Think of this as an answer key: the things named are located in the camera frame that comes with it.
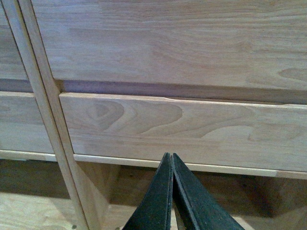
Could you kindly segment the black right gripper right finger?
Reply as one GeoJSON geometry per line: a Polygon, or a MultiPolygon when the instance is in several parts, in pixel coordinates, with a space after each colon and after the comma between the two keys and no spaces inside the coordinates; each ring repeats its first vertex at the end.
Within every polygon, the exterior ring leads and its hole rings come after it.
{"type": "Polygon", "coordinates": [[[182,159],[173,154],[173,200],[187,230],[242,230],[182,159]]]}

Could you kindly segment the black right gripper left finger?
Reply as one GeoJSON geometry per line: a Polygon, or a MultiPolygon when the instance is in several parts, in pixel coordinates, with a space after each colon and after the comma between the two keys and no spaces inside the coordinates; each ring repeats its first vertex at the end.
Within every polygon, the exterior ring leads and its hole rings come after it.
{"type": "Polygon", "coordinates": [[[173,166],[169,153],[165,153],[151,184],[125,230],[169,230],[173,193],[173,166]]]}

